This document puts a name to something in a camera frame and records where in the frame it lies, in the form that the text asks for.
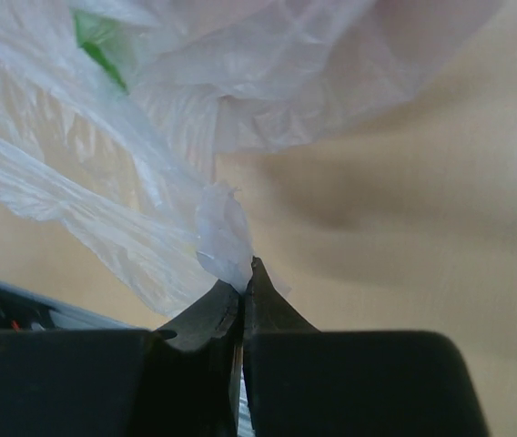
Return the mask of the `clear plastic fruit bag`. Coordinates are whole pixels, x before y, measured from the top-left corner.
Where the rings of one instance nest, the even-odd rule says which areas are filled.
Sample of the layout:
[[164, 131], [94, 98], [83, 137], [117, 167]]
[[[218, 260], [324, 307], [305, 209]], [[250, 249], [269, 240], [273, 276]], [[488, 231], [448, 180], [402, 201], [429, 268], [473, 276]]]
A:
[[412, 100], [496, 1], [0, 1], [0, 203], [173, 316], [253, 248], [221, 153]]

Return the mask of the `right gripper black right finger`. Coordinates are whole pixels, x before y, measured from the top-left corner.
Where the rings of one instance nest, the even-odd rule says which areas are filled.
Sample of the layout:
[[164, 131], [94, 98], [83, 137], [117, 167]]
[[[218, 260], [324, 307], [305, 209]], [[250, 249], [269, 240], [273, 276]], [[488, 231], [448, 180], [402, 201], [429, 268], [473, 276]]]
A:
[[244, 298], [243, 372], [258, 436], [486, 436], [467, 365], [427, 330], [323, 331], [261, 259]]

